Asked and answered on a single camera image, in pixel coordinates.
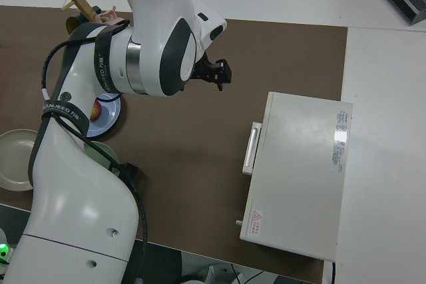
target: silver metal ring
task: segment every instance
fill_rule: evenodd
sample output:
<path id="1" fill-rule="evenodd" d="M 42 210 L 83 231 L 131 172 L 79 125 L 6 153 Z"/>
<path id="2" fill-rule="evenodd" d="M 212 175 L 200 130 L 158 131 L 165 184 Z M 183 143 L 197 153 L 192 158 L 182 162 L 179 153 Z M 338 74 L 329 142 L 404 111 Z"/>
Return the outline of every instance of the silver metal ring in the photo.
<path id="1" fill-rule="evenodd" d="M 126 52 L 126 70 L 129 85 L 138 94 L 146 94 L 142 77 L 140 76 L 140 45 L 128 41 Z"/>

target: brown surface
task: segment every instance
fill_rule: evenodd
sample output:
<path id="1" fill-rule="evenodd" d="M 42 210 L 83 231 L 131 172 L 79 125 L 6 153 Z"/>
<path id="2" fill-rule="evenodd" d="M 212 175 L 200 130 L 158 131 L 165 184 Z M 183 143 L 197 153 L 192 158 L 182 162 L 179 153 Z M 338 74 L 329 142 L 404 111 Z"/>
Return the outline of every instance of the brown surface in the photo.
<path id="1" fill-rule="evenodd" d="M 74 11 L 0 10 L 0 133 L 37 130 L 41 67 L 67 38 L 65 19 Z M 173 97 L 122 98 L 117 125 L 99 140 L 143 172 L 138 188 L 149 241 L 321 282 L 322 261 L 242 241 L 235 220 L 244 215 L 250 185 L 241 171 L 251 123 L 262 121 L 268 91 L 339 100 L 346 33 L 340 27 L 229 21 L 208 50 L 211 61 L 225 58 L 232 67 L 232 84 L 223 92 L 193 80 Z M 31 192 L 2 191 L 0 202 L 30 209 Z"/>

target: white cable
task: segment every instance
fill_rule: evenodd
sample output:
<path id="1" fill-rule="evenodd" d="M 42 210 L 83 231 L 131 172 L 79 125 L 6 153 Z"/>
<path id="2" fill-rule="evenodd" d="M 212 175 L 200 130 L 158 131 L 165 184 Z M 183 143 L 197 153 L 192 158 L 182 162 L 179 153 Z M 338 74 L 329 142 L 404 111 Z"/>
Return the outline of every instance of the white cable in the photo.
<path id="1" fill-rule="evenodd" d="M 50 96 L 49 96 L 49 93 L 47 93 L 47 89 L 46 88 L 41 89 L 41 93 L 43 94 L 43 98 L 45 100 L 50 100 L 51 99 Z"/>

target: wooden stick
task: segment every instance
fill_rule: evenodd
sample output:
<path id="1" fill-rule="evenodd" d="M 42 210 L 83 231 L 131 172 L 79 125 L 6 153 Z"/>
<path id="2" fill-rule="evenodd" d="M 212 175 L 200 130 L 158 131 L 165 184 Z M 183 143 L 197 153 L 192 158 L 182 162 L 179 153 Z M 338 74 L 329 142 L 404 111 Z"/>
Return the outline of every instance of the wooden stick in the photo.
<path id="1" fill-rule="evenodd" d="M 95 21 L 96 11 L 89 5 L 86 0 L 72 0 L 74 1 L 77 8 L 81 10 L 81 13 L 86 17 L 88 21 Z"/>
<path id="2" fill-rule="evenodd" d="M 74 1 L 70 1 L 69 3 L 67 3 L 64 7 L 61 8 L 61 10 L 66 11 L 72 5 L 74 5 Z"/>

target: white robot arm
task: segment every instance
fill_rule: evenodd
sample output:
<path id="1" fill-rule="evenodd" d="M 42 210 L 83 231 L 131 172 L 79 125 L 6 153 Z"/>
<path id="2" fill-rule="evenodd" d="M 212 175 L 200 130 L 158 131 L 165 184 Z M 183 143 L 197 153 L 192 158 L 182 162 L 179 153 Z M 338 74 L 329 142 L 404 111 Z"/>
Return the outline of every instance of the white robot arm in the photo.
<path id="1" fill-rule="evenodd" d="M 128 0 L 134 27 L 85 23 L 71 35 L 29 164 L 31 216 L 5 284 L 120 283 L 136 236 L 138 206 L 126 185 L 86 156 L 70 131 L 87 133 L 103 92 L 170 96 L 190 78 L 230 82 L 206 48 L 226 28 L 192 0 Z"/>

